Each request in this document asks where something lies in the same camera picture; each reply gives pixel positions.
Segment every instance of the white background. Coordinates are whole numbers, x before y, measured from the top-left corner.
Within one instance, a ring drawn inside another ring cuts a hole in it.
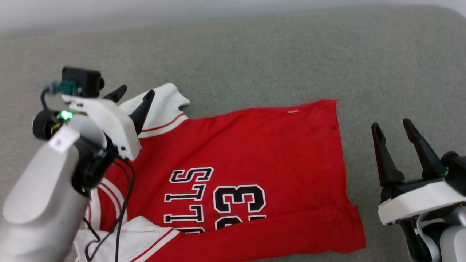
[[[2,0],[0,38],[413,4],[466,16],[466,0]]]

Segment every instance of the red jersey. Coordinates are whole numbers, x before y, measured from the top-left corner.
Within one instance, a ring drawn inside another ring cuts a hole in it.
[[[246,261],[365,247],[346,196],[335,100],[190,120],[178,109],[189,100],[174,85],[155,91],[125,222],[143,216],[176,234],[146,259]],[[121,108],[131,111],[142,95]],[[94,226],[111,229],[127,189],[111,167],[91,194]]]

